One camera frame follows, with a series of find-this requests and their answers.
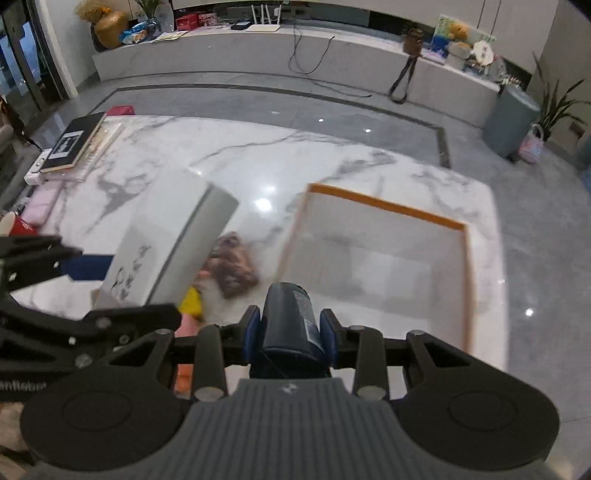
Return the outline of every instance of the brown bag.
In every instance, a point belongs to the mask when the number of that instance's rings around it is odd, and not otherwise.
[[[388,92],[390,100],[392,100],[394,103],[402,105],[404,102],[406,102],[408,98],[408,87],[410,86],[410,81],[413,79],[414,68],[417,65],[417,59],[421,56],[423,38],[423,31],[419,30],[418,28],[411,28],[408,31],[408,33],[404,36],[404,40],[402,42],[402,49],[404,50],[404,53],[408,54],[408,60],[406,62],[406,65],[400,72],[398,79],[396,80],[396,82],[392,84]],[[404,89],[404,96],[400,98],[393,97],[396,88],[398,88],[398,85],[400,85],[400,82],[402,82],[402,79],[404,78],[407,72],[409,72],[409,74],[408,82],[406,88]]]

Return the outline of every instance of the orange frame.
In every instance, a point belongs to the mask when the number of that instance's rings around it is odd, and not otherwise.
[[[387,202],[386,200],[382,200],[376,197],[372,197],[369,195],[365,195],[363,193],[352,192],[350,190],[341,189],[338,187],[333,187],[330,185],[323,185],[319,183],[311,183],[308,185],[306,193],[304,195],[304,200],[298,211],[297,217],[295,219],[295,224],[293,226],[293,230],[291,232],[290,238],[287,241],[283,253],[281,255],[281,259],[279,262],[279,267],[277,270],[277,277],[276,281],[279,281],[280,278],[283,276],[285,268],[287,266],[287,260],[289,259],[291,247],[293,242],[297,236],[297,232],[300,230],[302,218],[306,212],[308,202],[310,200],[310,196],[313,193],[320,193],[323,195],[331,195],[333,197],[339,197],[345,200],[350,200],[352,202],[363,203],[364,205],[370,205],[372,207],[376,207],[382,210],[387,210],[389,212],[399,213],[400,215],[407,215],[413,218],[417,218],[419,220],[424,220],[426,222],[436,223],[437,225],[444,226],[446,228],[450,228],[452,230],[456,230],[462,233],[462,243],[463,243],[463,250],[464,250],[464,335],[463,335],[463,347],[462,349],[470,353],[472,348],[472,333],[473,333],[473,316],[475,311],[475,299],[473,294],[473,282],[472,282],[472,259],[470,257],[469,251],[469,237],[468,237],[468,228],[465,223],[457,222],[455,220],[451,220],[446,217],[442,217],[439,215],[435,215],[433,213],[425,212],[423,210],[418,210],[412,207],[407,207],[404,205],[400,205],[399,203],[392,203]]]

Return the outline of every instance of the gold vase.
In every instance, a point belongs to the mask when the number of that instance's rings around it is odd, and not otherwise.
[[[123,12],[111,12],[103,15],[95,25],[96,38],[107,48],[121,45],[119,36],[127,30],[127,15]]]

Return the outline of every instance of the dried flower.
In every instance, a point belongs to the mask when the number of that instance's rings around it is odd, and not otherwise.
[[[107,13],[105,10],[111,11],[104,0],[83,0],[76,5],[74,13],[84,21],[97,23]]]

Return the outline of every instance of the red box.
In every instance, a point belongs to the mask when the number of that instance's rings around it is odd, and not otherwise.
[[[200,27],[211,27],[217,24],[217,14],[199,14],[198,18]]]
[[[177,30],[194,30],[199,26],[197,14],[185,15],[177,19]]]
[[[135,115],[131,105],[117,105],[107,112],[107,116]]]

